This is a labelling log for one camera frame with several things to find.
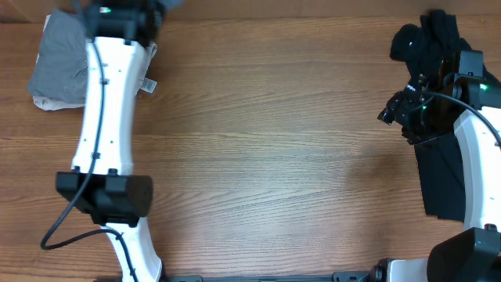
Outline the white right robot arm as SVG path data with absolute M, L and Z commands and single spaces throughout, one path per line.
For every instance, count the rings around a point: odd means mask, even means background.
M 388 259 L 369 281 L 498 281 L 500 279 L 500 84 L 474 73 L 449 74 L 429 88 L 396 92 L 378 116 L 396 121 L 417 149 L 449 139 L 459 152 L 460 197 L 441 199 L 463 211 L 462 231 L 426 258 Z

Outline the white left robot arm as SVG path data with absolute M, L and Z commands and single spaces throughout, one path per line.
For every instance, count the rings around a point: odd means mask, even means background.
M 70 172 L 56 175 L 69 202 L 41 241 L 51 250 L 104 233 L 121 266 L 122 281 L 163 281 L 164 264 L 147 215 L 153 180 L 136 175 L 132 159 L 135 96 L 150 63 L 164 1 L 74 2 L 86 31 L 88 83 L 81 137 Z

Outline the black garment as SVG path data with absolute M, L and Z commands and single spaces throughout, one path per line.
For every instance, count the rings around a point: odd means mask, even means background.
M 391 59 L 405 63 L 410 74 L 403 90 L 433 97 L 427 107 L 433 138 L 412 145 L 425 212 L 457 222 L 465 219 L 466 195 L 460 145 L 453 124 L 466 105 L 479 109 L 500 104 L 500 81 L 486 69 L 484 62 L 483 78 L 459 76 L 452 84 L 442 86 L 442 60 L 460 50 L 473 51 L 460 36 L 456 16 L 441 9 L 420 16 L 420 25 L 402 26 L 390 50 Z

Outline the grey folded shorts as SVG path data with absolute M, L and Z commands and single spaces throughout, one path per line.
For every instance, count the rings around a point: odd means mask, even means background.
M 88 82 L 85 30 L 73 14 L 46 17 L 38 58 L 27 85 L 36 107 L 54 111 L 85 105 Z

